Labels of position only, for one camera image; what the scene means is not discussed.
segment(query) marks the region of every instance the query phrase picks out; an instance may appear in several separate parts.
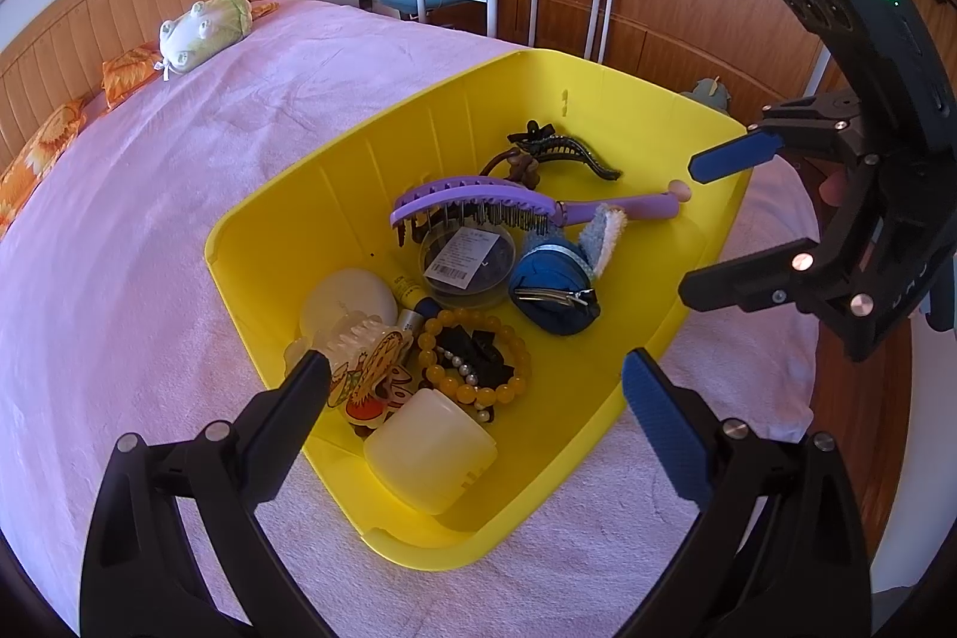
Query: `green stuffed animal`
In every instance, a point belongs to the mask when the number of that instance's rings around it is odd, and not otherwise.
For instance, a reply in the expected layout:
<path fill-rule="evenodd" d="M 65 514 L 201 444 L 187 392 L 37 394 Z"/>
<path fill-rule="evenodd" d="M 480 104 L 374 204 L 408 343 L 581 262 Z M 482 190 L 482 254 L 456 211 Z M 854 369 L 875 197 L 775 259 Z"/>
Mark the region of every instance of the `green stuffed animal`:
<path fill-rule="evenodd" d="M 185 74 L 206 63 L 217 52 L 245 39 L 252 28 L 252 7 L 246 0 L 196 1 L 177 20 L 160 26 L 160 52 L 156 64 L 169 79 L 169 70 Z"/>

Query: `blue gripper pad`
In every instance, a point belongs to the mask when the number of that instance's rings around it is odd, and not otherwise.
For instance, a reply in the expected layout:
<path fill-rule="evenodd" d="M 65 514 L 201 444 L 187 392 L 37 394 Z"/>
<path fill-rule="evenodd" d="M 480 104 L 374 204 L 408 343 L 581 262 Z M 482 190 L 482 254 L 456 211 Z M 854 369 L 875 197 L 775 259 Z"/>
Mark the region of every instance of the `blue gripper pad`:
<path fill-rule="evenodd" d="M 699 184 L 708 184 L 767 163 L 782 147 L 784 140 L 777 133 L 752 130 L 748 135 L 692 155 L 688 162 L 688 173 Z"/>
<path fill-rule="evenodd" d="M 703 512 L 711 500 L 705 445 L 638 351 L 625 357 L 621 389 L 675 492 Z"/>

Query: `sunflower pattern pillow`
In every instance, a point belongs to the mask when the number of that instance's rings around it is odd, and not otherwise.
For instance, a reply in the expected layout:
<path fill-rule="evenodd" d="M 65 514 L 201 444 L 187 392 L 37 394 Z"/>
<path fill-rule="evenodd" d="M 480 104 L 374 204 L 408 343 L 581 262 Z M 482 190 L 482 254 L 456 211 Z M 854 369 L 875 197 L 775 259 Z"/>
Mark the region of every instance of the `sunflower pattern pillow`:
<path fill-rule="evenodd" d="M 8 165 L 0 178 L 0 239 L 64 149 L 73 143 L 83 128 L 84 117 L 83 100 L 54 109 Z"/>

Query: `barcode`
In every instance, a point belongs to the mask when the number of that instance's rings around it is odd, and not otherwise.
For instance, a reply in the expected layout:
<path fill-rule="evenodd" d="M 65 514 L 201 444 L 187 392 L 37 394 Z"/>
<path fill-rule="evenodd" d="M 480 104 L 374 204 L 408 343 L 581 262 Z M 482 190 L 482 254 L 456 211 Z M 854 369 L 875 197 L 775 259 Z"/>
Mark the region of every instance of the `barcode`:
<path fill-rule="evenodd" d="M 465 271 L 460 271 L 458 268 L 448 267 L 448 265 L 436 265 L 433 272 L 440 273 L 443 276 L 448 276 L 452 279 L 464 279 L 466 276 L 468 276 Z"/>

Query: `wooden headboard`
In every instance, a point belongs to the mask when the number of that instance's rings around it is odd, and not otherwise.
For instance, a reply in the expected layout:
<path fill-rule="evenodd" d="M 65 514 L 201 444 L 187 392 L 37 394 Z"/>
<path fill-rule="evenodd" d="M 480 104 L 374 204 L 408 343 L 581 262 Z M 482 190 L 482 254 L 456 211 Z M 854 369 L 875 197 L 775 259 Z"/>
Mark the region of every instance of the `wooden headboard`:
<path fill-rule="evenodd" d="M 155 41 L 199 0 L 56 0 L 0 53 L 0 171 L 56 106 L 92 95 L 103 61 Z"/>

